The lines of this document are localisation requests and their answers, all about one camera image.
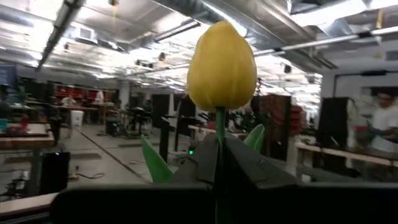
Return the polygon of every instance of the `wall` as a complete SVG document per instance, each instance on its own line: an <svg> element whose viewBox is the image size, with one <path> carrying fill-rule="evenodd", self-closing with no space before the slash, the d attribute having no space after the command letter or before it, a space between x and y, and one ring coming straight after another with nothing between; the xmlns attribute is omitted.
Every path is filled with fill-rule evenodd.
<svg viewBox="0 0 398 224"><path fill-rule="evenodd" d="M124 108L124 105L129 104L130 99L130 83L128 82L119 82L119 100L121 100L121 108Z"/></svg>
<svg viewBox="0 0 398 224"><path fill-rule="evenodd" d="M41 69L39 72L35 72L34 68L25 66L17 66L17 74L20 77L34 78L38 82L45 83L47 80L62 82L65 84L78 84L88 85L98 88L112 88L118 87L118 81L116 80L99 80L95 77L89 77L86 75L77 75L73 73L58 72L53 70Z"/></svg>
<svg viewBox="0 0 398 224"><path fill-rule="evenodd" d="M384 42L377 47L364 47L357 50L339 51L325 54L325 57L339 66L338 69L322 72L322 97L333 96L334 77L336 74L360 74L369 70L387 70L383 77L361 77L360 75L339 77L336 81L336 96L353 96L361 92L362 87L398 86L398 61L385 61L387 51L398 50L398 41ZM382 58L375 58L380 52Z"/></svg>
<svg viewBox="0 0 398 224"><path fill-rule="evenodd" d="M335 75L324 75L321 97L332 97ZM336 81L336 97L352 97L362 91L362 87L398 86L398 73L388 73L381 77L362 77L360 75L339 76Z"/></svg>

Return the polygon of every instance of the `person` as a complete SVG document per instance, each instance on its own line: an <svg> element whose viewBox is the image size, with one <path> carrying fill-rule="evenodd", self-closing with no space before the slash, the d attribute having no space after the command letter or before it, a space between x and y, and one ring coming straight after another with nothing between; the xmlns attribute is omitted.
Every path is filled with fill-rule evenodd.
<svg viewBox="0 0 398 224"><path fill-rule="evenodd" d="M102 91L98 91L95 96L94 104L100 105L104 103L104 93Z"/></svg>
<svg viewBox="0 0 398 224"><path fill-rule="evenodd" d="M373 113L370 132L375 134L372 147L384 152L398 152L398 106L395 98L389 92L381 92L377 96L379 108Z"/></svg>
<svg viewBox="0 0 398 224"><path fill-rule="evenodd" d="M373 113L368 131L374 135L371 150L397 153L398 152L398 106L394 105L395 97L388 91L377 95L379 108ZM364 178L369 180L389 180L392 176L388 166L366 163Z"/></svg>
<svg viewBox="0 0 398 224"><path fill-rule="evenodd" d="M72 106L76 103L76 101L73 99L72 95L69 94L67 97L62 99L61 103L63 106Z"/></svg>
<svg viewBox="0 0 398 224"><path fill-rule="evenodd" d="M116 103L114 104L114 107L116 110L121 110L122 109L122 101L118 99Z"/></svg>

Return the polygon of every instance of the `wooden table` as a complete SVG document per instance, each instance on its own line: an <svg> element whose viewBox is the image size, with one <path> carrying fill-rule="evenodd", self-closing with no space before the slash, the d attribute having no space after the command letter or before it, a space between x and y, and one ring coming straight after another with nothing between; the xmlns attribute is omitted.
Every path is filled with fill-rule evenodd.
<svg viewBox="0 0 398 224"><path fill-rule="evenodd" d="M298 164L302 165L304 161L304 152L319 152L324 154L329 154L333 156L344 157L346 159L355 159L358 161L372 162L374 164L380 164L384 166L398 167L398 154L388 153L377 150L365 150L361 152L354 152L352 149L347 149L346 151L340 149L329 149L320 148L317 146L311 146L304 144L302 142L297 142L295 144L297 149L297 159Z"/></svg>
<svg viewBox="0 0 398 224"><path fill-rule="evenodd" d="M266 158L270 163L274 164L278 168L290 173L293 176L297 176L297 174L305 174L309 175L310 177L314 177L318 181L322 182L361 182L361 179L355 179L351 177L345 177L342 175L338 175L329 171L325 171L323 169L314 169L311 167L305 167L302 165L293 166L285 161L281 161L278 159L273 159L270 157Z"/></svg>
<svg viewBox="0 0 398 224"><path fill-rule="evenodd" d="M86 111L87 112L87 123L90 124L90 117L91 117L91 112L92 111L98 111L98 108L88 108L84 106L57 106L57 105L51 105L52 108L57 108L59 110L77 110L77 111ZM70 112L67 114L67 118L65 122L67 123L67 119L70 116Z"/></svg>
<svg viewBox="0 0 398 224"><path fill-rule="evenodd" d="M41 208L49 208L52 200L57 195L58 193L54 193L1 202L0 216L13 215L20 212L30 212Z"/></svg>
<svg viewBox="0 0 398 224"><path fill-rule="evenodd" d="M28 185L28 195L36 195L40 176L41 150L50 148L54 144L54 137L49 124L28 124L29 133L48 134L47 137L20 137L20 138L0 138L0 150L26 150L30 149L33 153L31 161L30 179Z"/></svg>
<svg viewBox="0 0 398 224"><path fill-rule="evenodd" d="M30 105L40 105L40 106L47 106L47 105L49 105L49 103L44 103L44 102L39 102L39 101L30 101L30 100L28 100L28 101L25 101L25 103L28 105L28 104L30 104Z"/></svg>
<svg viewBox="0 0 398 224"><path fill-rule="evenodd" d="M200 127L200 126L196 126L196 125L188 125L188 128L191 130L194 130L194 131L204 131L206 133L216 133L215 129ZM239 139L248 135L247 133L244 133L244 132L239 132L239 133L228 132L228 133L232 134L233 136L235 136Z"/></svg>

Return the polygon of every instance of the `ceiling duct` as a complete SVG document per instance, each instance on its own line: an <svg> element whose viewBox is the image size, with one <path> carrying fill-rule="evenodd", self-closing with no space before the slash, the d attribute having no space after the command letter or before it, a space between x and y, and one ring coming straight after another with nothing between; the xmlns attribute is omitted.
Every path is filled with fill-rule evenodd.
<svg viewBox="0 0 398 224"><path fill-rule="evenodd" d="M18 51L20 53L28 53L29 50L21 48L21 47L16 47L16 45L22 46L24 43L19 43L15 37L20 37L24 38L24 35L29 35L29 33L24 34L24 29L21 29L21 27L29 27L31 29L38 29L39 27L41 29L51 29L52 28L52 23L53 21L45 19L43 17L35 16L33 14L30 14L28 12L23 12L19 11L17 9L13 9L11 7L7 7L4 5L0 4L0 21L4 21L2 24L4 24L4 27L0 28L1 34L0 35L7 35L6 36L1 36L1 38L6 38L8 39L9 43L7 44L6 39L2 40L2 44L6 44L8 49L12 49L14 47L14 51ZM107 35L105 32L101 30L94 30L90 27L87 26L82 26L86 27L88 30L92 30L93 34L91 35L92 38L94 38L90 45L93 47L98 46L98 47L104 47L105 44L108 44L107 49L115 50L114 47L110 44L111 37L110 34ZM77 42L83 42L84 44L89 44L87 42L83 41L83 38L76 39L76 27L69 27L67 31L64 33L63 37L71 39L72 41L77 41ZM87 63L83 63L82 61L77 61L73 60L73 57L62 57L59 55L53 55L51 58L51 61L56 60L56 61L62 61L63 63L69 63L69 64L75 64L75 67L88 67L95 69L95 65L88 65Z"/></svg>
<svg viewBox="0 0 398 224"><path fill-rule="evenodd" d="M177 11L185 16L195 18L205 24L214 24L219 20L227 20L237 28L237 31L246 38L253 47L259 50L279 48L286 45L276 35L271 33L265 27L254 21L257 12L254 8L247 7L241 9L238 6L232 6L226 1L206 0L153 0L164 7ZM323 66L335 68L335 66L316 57L310 57L307 53L298 50L286 52L281 57L291 61L302 70L315 72Z"/></svg>
<svg viewBox="0 0 398 224"><path fill-rule="evenodd" d="M64 1L61 9L58 11L58 16L53 25L53 31L47 41L47 45L44 48L43 56L39 60L39 65L36 68L36 72L40 71L42 65L47 61L48 57L52 53L59 40L68 29L70 23L75 20L75 17L80 8L86 3L86 0L70 0Z"/></svg>
<svg viewBox="0 0 398 224"><path fill-rule="evenodd" d="M10 22L11 24L17 24L20 26L30 27L30 28L53 26L52 25L53 21L49 19L39 17L30 14L28 12L20 11L1 4L0 4L0 20ZM124 52L124 49L118 46L116 41L110 37L111 36L110 34L107 34L102 30L95 30L87 26L78 26L78 27L70 26L65 31L63 37L73 40L76 39L78 42L83 42L79 40L87 39L87 34L89 34L90 36L90 38L88 39L92 40L93 43L86 43L86 44L97 45L105 47L107 49Z"/></svg>
<svg viewBox="0 0 398 224"><path fill-rule="evenodd" d="M0 62L8 62L8 63L17 63L19 65L23 65L26 67L30 68L35 68L37 61L32 60L31 57L28 54L22 54L20 51L13 52L12 50L0 50ZM98 75L101 75L100 69L98 68L92 68L89 67L90 65L87 65L87 67L80 66L77 67L75 64L69 63L69 62L62 62L61 60L49 60L43 67L46 69L51 69L55 71L60 71L60 72L67 72L67 73L73 73L73 74L79 74L79 75L85 75L89 77L98 77ZM117 80L125 80L132 82L133 80L128 80L126 78L123 78L122 74L120 73L114 73L112 74L115 76L115 79ZM137 77L139 81L141 82L153 82L154 79L152 78L146 78L143 75L139 75Z"/></svg>
<svg viewBox="0 0 398 224"><path fill-rule="evenodd" d="M397 3L391 0L293 0L288 1L288 10L293 20L299 25L318 26L327 36L339 37L359 31L353 30L344 19L345 17L393 6Z"/></svg>

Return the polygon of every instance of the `trash can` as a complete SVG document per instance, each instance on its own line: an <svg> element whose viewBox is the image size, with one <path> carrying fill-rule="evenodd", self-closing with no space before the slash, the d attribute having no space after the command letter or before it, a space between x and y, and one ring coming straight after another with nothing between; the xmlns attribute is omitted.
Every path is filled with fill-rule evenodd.
<svg viewBox="0 0 398 224"><path fill-rule="evenodd" d="M75 129L81 131L81 126L83 125L84 114L85 113L82 111L71 111L70 112L70 118L71 118L70 126L72 129L75 128Z"/></svg>

